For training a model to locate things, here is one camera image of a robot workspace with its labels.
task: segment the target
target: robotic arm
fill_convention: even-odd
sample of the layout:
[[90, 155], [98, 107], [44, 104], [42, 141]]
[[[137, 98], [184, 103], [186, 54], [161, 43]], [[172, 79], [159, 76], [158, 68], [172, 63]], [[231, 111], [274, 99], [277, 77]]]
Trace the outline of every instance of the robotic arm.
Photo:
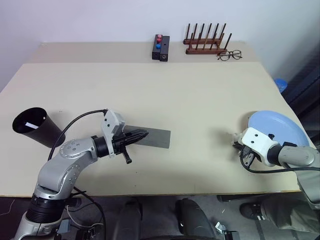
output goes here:
[[[281, 146], [273, 141], [274, 135], [269, 136], [249, 127], [243, 133], [233, 136], [233, 146], [240, 150], [242, 165], [249, 170], [253, 160], [257, 158], [263, 164], [273, 167], [282, 166], [295, 170], [297, 182], [307, 198], [311, 208], [320, 209], [320, 154], [317, 149], [309, 146], [297, 146], [285, 142]], [[271, 171], [255, 171], [253, 173], [271, 173]]]
[[127, 164], [132, 162], [126, 146], [143, 139], [148, 132], [138, 129], [124, 133], [124, 127], [123, 118], [108, 110], [101, 124], [104, 136], [73, 139], [61, 146], [58, 154], [40, 170], [29, 209], [22, 216], [13, 240], [54, 235], [77, 178], [98, 158], [123, 154]]

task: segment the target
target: white wall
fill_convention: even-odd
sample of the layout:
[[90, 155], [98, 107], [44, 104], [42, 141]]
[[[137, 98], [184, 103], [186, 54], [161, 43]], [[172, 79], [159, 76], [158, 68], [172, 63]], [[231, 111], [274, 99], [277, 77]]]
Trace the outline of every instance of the white wall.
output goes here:
[[1, 0], [0, 90], [41, 42], [181, 41], [188, 23], [227, 23], [272, 77], [289, 80], [320, 42], [319, 0]]

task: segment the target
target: blue object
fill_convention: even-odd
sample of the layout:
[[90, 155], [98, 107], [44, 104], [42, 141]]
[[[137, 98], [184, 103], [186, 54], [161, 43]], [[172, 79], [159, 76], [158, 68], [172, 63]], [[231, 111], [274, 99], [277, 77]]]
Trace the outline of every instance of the blue object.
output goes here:
[[274, 80], [274, 82], [275, 82], [276, 86], [278, 87], [280, 93], [282, 93], [288, 86], [288, 83], [285, 80], [283, 80], [282, 78], [276, 78]]
[[249, 118], [248, 127], [257, 129], [265, 135], [273, 134], [274, 141], [298, 146], [309, 146], [304, 131], [290, 118], [275, 111], [257, 111]]

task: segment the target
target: light blue plate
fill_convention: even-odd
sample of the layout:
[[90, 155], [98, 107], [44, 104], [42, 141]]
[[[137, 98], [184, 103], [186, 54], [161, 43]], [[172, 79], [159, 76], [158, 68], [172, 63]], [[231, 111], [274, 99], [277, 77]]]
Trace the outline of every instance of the light blue plate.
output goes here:
[[281, 145], [284, 142], [298, 146], [309, 146], [304, 131], [290, 118], [275, 111], [257, 111], [249, 118], [248, 127], [268, 135], [274, 135], [274, 141]]

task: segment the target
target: eyeglasses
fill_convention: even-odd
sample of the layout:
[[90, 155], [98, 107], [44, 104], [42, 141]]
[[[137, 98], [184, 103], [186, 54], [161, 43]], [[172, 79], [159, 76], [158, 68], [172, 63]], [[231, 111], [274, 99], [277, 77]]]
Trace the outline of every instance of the eyeglasses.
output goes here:
[[236, 60], [242, 59], [241, 51], [240, 50], [234, 50], [234, 51], [223, 51], [218, 55], [218, 60], [221, 61], [228, 61], [230, 59], [230, 56], [233, 57]]

